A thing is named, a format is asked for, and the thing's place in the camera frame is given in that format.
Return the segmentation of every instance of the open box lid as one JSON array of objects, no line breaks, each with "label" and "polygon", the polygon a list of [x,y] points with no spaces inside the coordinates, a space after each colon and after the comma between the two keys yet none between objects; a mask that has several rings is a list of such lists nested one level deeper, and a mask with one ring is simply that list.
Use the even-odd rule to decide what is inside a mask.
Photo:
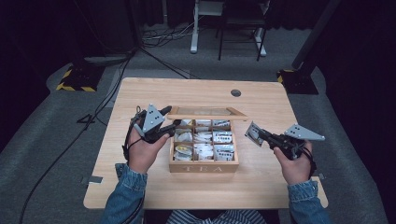
[{"label": "open box lid", "polygon": [[248,120],[248,116],[232,107],[214,106],[172,106],[172,110],[167,114],[167,118]]}]

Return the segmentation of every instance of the person's right hand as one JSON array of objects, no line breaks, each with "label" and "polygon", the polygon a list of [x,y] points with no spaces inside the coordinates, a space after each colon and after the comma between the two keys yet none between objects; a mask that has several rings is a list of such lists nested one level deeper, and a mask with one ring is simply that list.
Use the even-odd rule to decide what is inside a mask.
[{"label": "person's right hand", "polygon": [[[312,144],[309,141],[305,141],[305,147],[312,153]],[[282,166],[283,177],[289,185],[303,183],[309,179],[311,163],[304,153],[294,161],[289,160],[279,147],[274,147],[274,154]]]}]

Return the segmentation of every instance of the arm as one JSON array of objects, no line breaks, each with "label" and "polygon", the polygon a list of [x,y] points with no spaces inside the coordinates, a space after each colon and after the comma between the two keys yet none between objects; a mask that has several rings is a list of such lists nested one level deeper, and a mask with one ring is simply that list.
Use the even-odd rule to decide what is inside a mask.
[{"label": "arm", "polygon": [[147,171],[168,138],[169,134],[165,134],[154,144],[149,144],[139,140],[140,135],[132,129],[128,141],[131,146],[129,164],[123,166],[120,181],[108,197],[101,223],[140,223]]},{"label": "arm", "polygon": [[[305,147],[312,153],[310,142],[307,141]],[[288,182],[290,212],[297,223],[331,223],[318,198],[318,183],[309,179],[309,159],[303,154],[290,161],[278,147],[274,148],[274,153]]]}]

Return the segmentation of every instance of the black chair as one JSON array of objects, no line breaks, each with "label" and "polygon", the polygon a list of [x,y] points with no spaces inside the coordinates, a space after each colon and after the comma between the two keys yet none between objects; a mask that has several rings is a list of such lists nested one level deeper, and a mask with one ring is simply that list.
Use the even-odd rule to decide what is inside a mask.
[{"label": "black chair", "polygon": [[[221,13],[220,26],[216,33],[216,37],[218,37],[220,31],[219,60],[221,59],[223,43],[253,43],[251,40],[224,40],[224,30],[226,29],[253,30],[254,32],[251,33],[250,38],[256,44],[260,44],[257,61],[260,59],[266,33],[265,12],[266,10],[263,10],[258,0],[225,0]],[[262,40],[260,42],[254,38],[259,28],[262,28]]]}]

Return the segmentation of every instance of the person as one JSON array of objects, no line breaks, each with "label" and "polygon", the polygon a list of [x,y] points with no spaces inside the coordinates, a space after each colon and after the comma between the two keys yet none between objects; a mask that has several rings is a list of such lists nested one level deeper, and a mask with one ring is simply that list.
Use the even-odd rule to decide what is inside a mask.
[{"label": "person", "polygon": [[[129,160],[122,168],[119,183],[107,199],[101,223],[141,223],[147,172],[168,138],[169,134],[165,134],[149,144],[140,140],[138,132],[132,129],[128,140]],[[310,142],[306,141],[305,146],[312,152]],[[318,184],[309,178],[309,159],[303,154],[290,161],[278,147],[274,148],[274,153],[288,183],[290,212],[294,220],[297,223],[331,223],[327,211],[320,204]],[[167,223],[265,223],[259,215],[256,210],[227,210],[218,219],[200,221],[187,210],[175,210]]]}]

